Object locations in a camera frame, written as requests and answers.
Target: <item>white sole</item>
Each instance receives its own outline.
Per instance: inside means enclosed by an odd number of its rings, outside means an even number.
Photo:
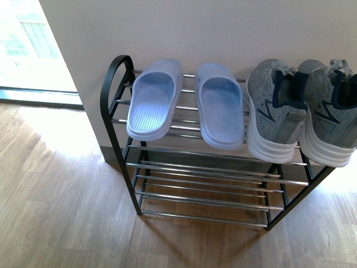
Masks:
[[[301,151],[312,161],[325,166],[340,168],[348,164],[355,148],[341,148],[318,138],[313,130],[310,109],[306,118],[299,140]]]
[[[249,109],[249,122],[247,126],[247,146],[249,152],[254,157],[265,162],[284,164],[291,161],[294,156],[297,143],[276,143],[266,140],[259,134],[255,120],[255,106],[248,93],[248,80],[249,78],[245,82],[243,94],[244,103]]]

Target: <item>slipper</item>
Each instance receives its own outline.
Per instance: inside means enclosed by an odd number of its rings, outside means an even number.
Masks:
[[[127,132],[139,141],[153,141],[164,136],[182,88],[182,67],[172,59],[150,64],[133,84]]]
[[[243,93],[231,71],[218,63],[203,64],[196,72],[195,95],[203,139],[217,149],[241,146]]]

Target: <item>shoelace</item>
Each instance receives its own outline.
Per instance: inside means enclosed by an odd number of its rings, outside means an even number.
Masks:
[[[283,73],[283,75],[287,75],[287,74],[291,74],[294,76],[294,72],[296,72],[294,69],[292,68],[289,68],[289,66],[283,62],[283,61],[274,61],[271,65],[270,68],[268,68],[265,72],[265,75],[268,77],[268,78],[271,78],[272,76],[272,73],[275,72],[275,71],[281,71]]]
[[[346,77],[349,77],[350,75],[353,75],[353,71],[349,68],[348,63],[344,59],[332,59],[330,61],[330,66],[323,66],[320,68],[317,68],[311,72],[311,74],[316,74],[319,72],[322,72],[323,76],[327,76],[330,73],[332,73],[335,70],[341,70],[343,69],[345,71]]]
[[[324,79],[324,78],[327,77],[329,74],[333,73],[335,70],[342,70],[342,69],[345,71],[346,78],[349,78],[350,76],[353,75],[353,72],[349,68],[347,61],[344,59],[339,59],[339,60],[332,59],[330,61],[330,66],[323,66],[317,68],[310,73],[310,75],[317,74],[317,77],[320,80],[320,82],[325,83],[326,90],[321,92],[322,97],[324,99],[330,99],[331,90],[334,89],[334,86],[331,85],[329,79]]]

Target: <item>sneaker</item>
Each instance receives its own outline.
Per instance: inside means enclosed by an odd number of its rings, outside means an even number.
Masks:
[[[331,60],[330,66],[306,60],[298,69],[310,75],[301,150],[319,164],[345,166],[357,146],[357,75],[345,60]]]
[[[307,110],[307,78],[276,59],[253,70],[245,82],[244,102],[250,113],[247,145],[254,157],[276,164],[293,158]]]

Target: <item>shoe rack shelf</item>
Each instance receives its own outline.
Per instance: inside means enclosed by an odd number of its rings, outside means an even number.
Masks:
[[[120,66],[125,67],[125,73],[121,81],[115,82]],[[126,90],[131,93],[139,73],[129,56],[116,57],[100,95],[102,118],[138,215],[237,223],[269,230],[334,170],[321,166],[316,172],[298,146],[295,154],[301,156],[301,161],[279,165],[239,155],[149,146],[130,137],[120,145],[119,133],[125,132],[125,126],[115,125],[125,125],[127,113],[119,107],[130,105],[123,94]],[[194,75],[184,75],[184,79],[192,78]],[[195,98],[193,89],[183,89],[181,93]],[[177,106],[176,110],[197,113],[196,107]],[[199,121],[189,116],[178,118],[176,114],[175,111],[167,139],[175,144],[183,144],[187,139],[202,140]],[[303,178],[288,178],[289,168],[299,169]]]

